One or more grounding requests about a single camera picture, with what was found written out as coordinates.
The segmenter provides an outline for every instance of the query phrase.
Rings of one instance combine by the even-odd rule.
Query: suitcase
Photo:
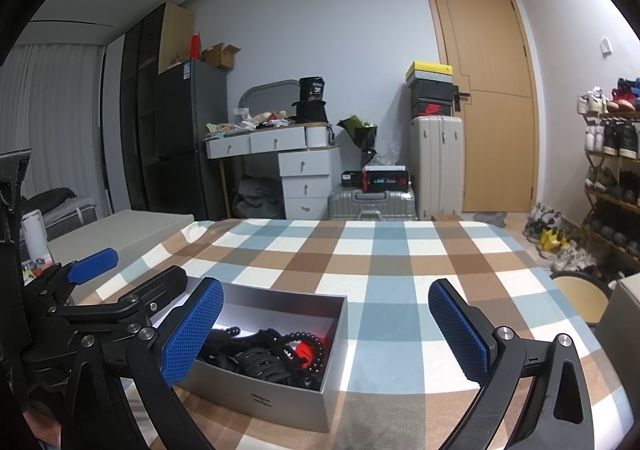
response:
[[[462,212],[465,141],[462,119],[417,117],[411,122],[410,172],[418,220]]]
[[[415,221],[415,198],[409,190],[363,192],[359,188],[341,188],[328,199],[330,220]]]

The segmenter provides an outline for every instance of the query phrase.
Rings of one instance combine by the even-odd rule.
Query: plaid tablecloth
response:
[[[346,295],[349,348],[329,434],[238,414],[177,390],[218,450],[437,449],[475,396],[431,318],[427,291],[449,279],[494,325],[520,337],[575,341],[593,409],[596,448],[615,448],[632,425],[625,391],[574,308],[504,231],[475,222],[229,220],[193,223],[98,288],[112,301],[171,265],[189,275],[284,291]],[[529,380],[492,449],[502,448]],[[132,384],[127,396],[151,448],[164,448]]]

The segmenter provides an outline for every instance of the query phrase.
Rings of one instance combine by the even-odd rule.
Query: gray shoe box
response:
[[[257,332],[307,331],[325,338],[328,361],[320,391],[263,382],[196,360],[182,388],[248,416],[302,430],[329,432],[348,344],[347,298],[289,293],[222,283],[225,305],[217,323]]]

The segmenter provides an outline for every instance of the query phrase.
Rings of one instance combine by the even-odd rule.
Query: gray curtain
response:
[[[66,186],[110,213],[100,162],[102,46],[15,46],[0,67],[0,152],[31,148],[22,193]]]

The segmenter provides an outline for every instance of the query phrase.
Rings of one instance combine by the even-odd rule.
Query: white dresser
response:
[[[340,186],[339,147],[278,155],[287,219],[325,219],[329,194]]]

